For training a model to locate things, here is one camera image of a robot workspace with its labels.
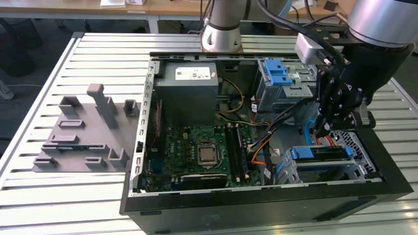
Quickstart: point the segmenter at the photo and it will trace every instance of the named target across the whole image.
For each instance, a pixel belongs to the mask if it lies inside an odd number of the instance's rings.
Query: desk
[[[313,17],[331,13],[323,9],[324,4],[325,0],[319,0],[319,6],[311,8]],[[0,17],[146,20],[149,32],[157,33],[158,20],[198,20],[200,3],[185,0],[146,0],[144,5],[126,4],[125,8],[100,9],[100,0],[0,0]],[[299,10],[299,17],[307,18],[303,9]]]
[[[243,35],[241,47],[249,53],[293,53],[295,41],[288,36]],[[30,169],[61,113],[62,95],[92,103],[88,84],[101,83],[113,102],[141,102],[150,51],[198,52],[198,36],[85,33],[70,39],[0,160],[0,234],[144,235],[130,219],[118,215],[122,172],[34,173]],[[225,234],[416,234],[416,104],[392,79],[376,91],[368,109],[376,135],[415,192],[343,220],[224,230]]]

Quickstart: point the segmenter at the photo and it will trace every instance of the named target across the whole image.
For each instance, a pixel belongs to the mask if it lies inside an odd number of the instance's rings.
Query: slotted aluminum surface
[[[241,42],[245,52],[293,52],[295,37],[243,36]],[[70,39],[0,161],[0,234],[144,234],[129,218],[118,215],[122,173],[34,173],[32,161],[56,123],[62,95],[92,102],[84,94],[88,84],[102,83],[114,102],[126,98],[140,102],[148,53],[198,50],[198,37],[190,35],[86,33],[81,39]],[[376,118],[376,134],[413,193],[340,221],[201,234],[416,234],[418,115],[408,99],[392,80],[375,93],[368,108]]]

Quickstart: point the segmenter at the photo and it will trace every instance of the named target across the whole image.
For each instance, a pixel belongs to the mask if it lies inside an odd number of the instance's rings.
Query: expansion slot
[[[225,128],[226,150],[230,166],[230,177],[236,182],[249,178],[248,166],[245,161],[245,150],[239,131],[239,125],[226,125]]]

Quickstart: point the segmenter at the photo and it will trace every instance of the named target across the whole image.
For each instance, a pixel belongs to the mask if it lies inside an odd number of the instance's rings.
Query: open computer tower
[[[337,220],[412,189],[371,128],[311,140],[293,55],[153,53],[120,213],[146,234]]]

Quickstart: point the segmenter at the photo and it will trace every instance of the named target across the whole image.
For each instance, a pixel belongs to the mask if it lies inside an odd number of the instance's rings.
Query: white label
[[[264,168],[264,175],[268,179],[271,178],[271,172],[267,170],[267,168]]]
[[[280,156],[280,149],[275,148],[275,149],[273,149],[273,152],[275,152],[275,154],[276,154],[277,156]]]
[[[256,113],[256,104],[251,104],[251,111]]]
[[[297,73],[289,73],[288,78],[300,78]]]
[[[132,13],[132,14],[144,14],[145,11],[128,11],[128,13]]]
[[[208,80],[208,67],[178,67],[176,68],[176,80]]]

